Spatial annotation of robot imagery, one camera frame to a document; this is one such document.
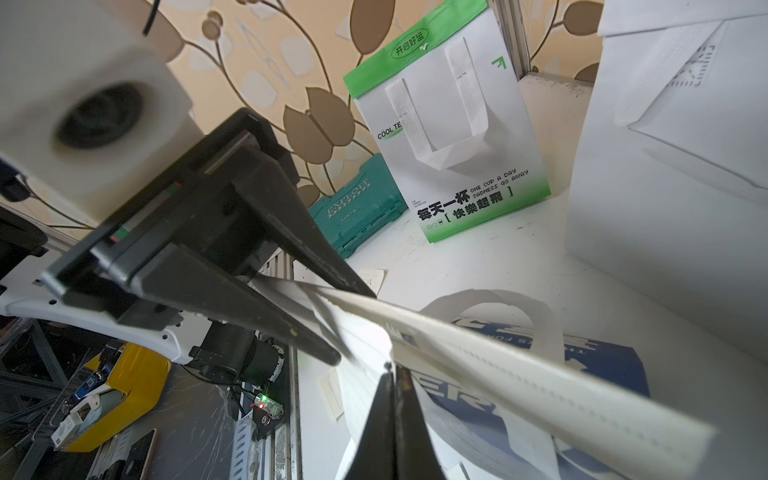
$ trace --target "metal frame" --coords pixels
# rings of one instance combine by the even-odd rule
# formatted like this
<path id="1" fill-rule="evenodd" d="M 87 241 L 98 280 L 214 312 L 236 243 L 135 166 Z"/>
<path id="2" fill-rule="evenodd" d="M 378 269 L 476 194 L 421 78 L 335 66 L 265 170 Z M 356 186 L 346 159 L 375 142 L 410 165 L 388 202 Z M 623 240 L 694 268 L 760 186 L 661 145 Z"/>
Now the metal frame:
<path id="1" fill-rule="evenodd" d="M 284 252 L 278 253 L 261 268 L 263 275 L 275 276 L 293 280 L 293 258 Z M 265 439 L 260 440 L 255 447 L 254 455 L 258 458 L 258 468 L 247 477 L 250 480 L 302 480 L 301 468 L 301 428 L 299 412 L 299 367 L 296 362 L 296 348 L 289 347 L 286 354 L 286 364 L 283 374 L 288 375 L 290 389 L 290 410 L 286 413 L 285 422 Z M 238 422 L 244 422 L 240 415 Z M 240 429 L 235 428 L 234 448 L 239 442 Z M 239 459 L 233 455 L 232 466 Z M 233 475 L 237 468 L 230 469 L 230 480 L 241 480 L 242 476 Z"/>
<path id="2" fill-rule="evenodd" d="M 518 80 L 531 71 L 531 59 L 528 56 L 528 42 L 525 38 L 522 13 L 519 0 L 492 0 L 501 24 L 504 41 L 507 44 L 509 58 L 515 68 Z"/>

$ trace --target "wall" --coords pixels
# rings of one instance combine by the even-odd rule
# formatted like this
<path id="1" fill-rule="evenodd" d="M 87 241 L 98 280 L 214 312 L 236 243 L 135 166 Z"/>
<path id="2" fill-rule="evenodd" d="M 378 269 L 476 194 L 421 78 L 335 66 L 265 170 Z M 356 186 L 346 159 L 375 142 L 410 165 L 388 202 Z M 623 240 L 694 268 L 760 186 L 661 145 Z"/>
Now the wall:
<path id="1" fill-rule="evenodd" d="M 164 0 L 186 44 L 169 63 L 204 132 L 249 106 L 294 152 L 300 195 L 333 194 L 378 152 L 343 76 L 434 0 Z"/>
<path id="2" fill-rule="evenodd" d="M 519 0 L 531 69 L 594 82 L 605 0 Z"/>

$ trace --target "cable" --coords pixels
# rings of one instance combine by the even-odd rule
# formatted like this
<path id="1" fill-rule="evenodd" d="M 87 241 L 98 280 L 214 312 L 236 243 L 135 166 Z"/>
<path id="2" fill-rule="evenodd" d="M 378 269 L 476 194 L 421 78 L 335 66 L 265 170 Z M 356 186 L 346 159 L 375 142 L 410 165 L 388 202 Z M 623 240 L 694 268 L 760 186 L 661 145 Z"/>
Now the cable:
<path id="1" fill-rule="evenodd" d="M 157 10 L 160 8 L 160 0 L 154 0 L 152 2 L 152 10 L 149 12 L 149 18 L 147 18 L 147 24 L 144 26 L 144 31 L 141 32 L 145 37 L 149 35 L 149 31 L 152 29 L 154 18 L 157 16 Z"/>
<path id="2" fill-rule="evenodd" d="M 187 373 L 189 373 L 190 375 L 192 375 L 194 378 L 196 378 L 196 379 L 200 380 L 201 382 L 210 383 L 211 385 L 217 385 L 217 386 L 236 386 L 236 387 L 240 387 L 240 385 L 238 385 L 237 383 L 219 383 L 219 382 L 212 382 L 212 381 L 210 381 L 209 379 L 204 379 L 203 377 L 201 377 L 201 376 L 199 376 L 199 375 L 197 375 L 197 374 L 195 374 L 195 373 L 192 373 L 192 371 L 191 371 L 191 370 L 189 370 L 189 369 L 188 369 L 186 366 L 184 366 L 184 365 L 182 365 L 182 366 L 181 366 L 181 368 L 183 368 L 184 370 L 186 370 L 186 371 L 187 371 Z"/>

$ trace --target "white tote bag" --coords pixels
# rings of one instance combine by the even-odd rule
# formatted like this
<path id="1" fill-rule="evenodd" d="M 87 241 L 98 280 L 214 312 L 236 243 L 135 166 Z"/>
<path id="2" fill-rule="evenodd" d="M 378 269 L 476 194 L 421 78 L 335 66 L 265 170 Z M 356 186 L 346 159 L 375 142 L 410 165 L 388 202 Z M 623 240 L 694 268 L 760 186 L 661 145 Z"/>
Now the white tote bag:
<path id="1" fill-rule="evenodd" d="M 289 280 L 258 277 L 251 286 L 342 353 L 337 372 L 355 443 L 384 365 L 392 361 L 417 377 L 450 382 L 496 405 L 494 414 L 506 425 L 509 448 L 522 460 L 494 455 L 487 443 L 462 431 L 454 415 L 441 411 L 423 391 L 419 395 L 427 423 L 465 458 L 500 478 L 560 480 L 555 450 L 565 442 L 630 478 L 682 480 L 695 473 L 716 432 L 683 413 L 565 367 L 556 315 L 545 303 L 520 293 L 465 290 L 417 313 Z M 531 349 L 449 322 L 478 303 L 505 303 L 523 310 L 535 326 Z M 602 478 L 622 478 L 608 473 Z"/>

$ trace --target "brown leaf pattern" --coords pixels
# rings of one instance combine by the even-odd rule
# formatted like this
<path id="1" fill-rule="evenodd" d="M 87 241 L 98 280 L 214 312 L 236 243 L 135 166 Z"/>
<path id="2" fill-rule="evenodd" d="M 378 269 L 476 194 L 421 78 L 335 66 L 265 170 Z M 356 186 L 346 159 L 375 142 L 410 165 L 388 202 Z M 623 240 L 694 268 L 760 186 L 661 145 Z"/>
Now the brown leaf pattern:
<path id="1" fill-rule="evenodd" d="M 304 185 L 296 191 L 304 207 L 311 207 L 320 198 L 320 190 L 315 185 Z"/>
<path id="2" fill-rule="evenodd" d="M 321 165 L 331 159 L 333 146 L 309 115 L 286 105 L 283 126 L 288 143 L 303 160 Z"/>
<path id="3" fill-rule="evenodd" d="M 563 26 L 568 33 L 583 37 L 597 33 L 603 5 L 597 2 L 581 0 L 571 3 L 563 14 Z"/>
<path id="4" fill-rule="evenodd" d="M 349 15 L 349 32 L 363 55 L 373 53 L 389 33 L 395 17 L 395 0 L 355 0 Z"/>
<path id="5" fill-rule="evenodd" d="M 322 88 L 307 88 L 310 115 L 337 147 L 344 147 L 355 137 L 355 118 L 344 100 Z"/>
<path id="6" fill-rule="evenodd" d="M 598 77 L 599 67 L 600 67 L 600 62 L 593 63 L 592 65 L 588 65 L 587 67 L 582 68 L 574 78 L 576 80 L 589 81 L 591 83 L 594 83 L 594 79 Z"/>

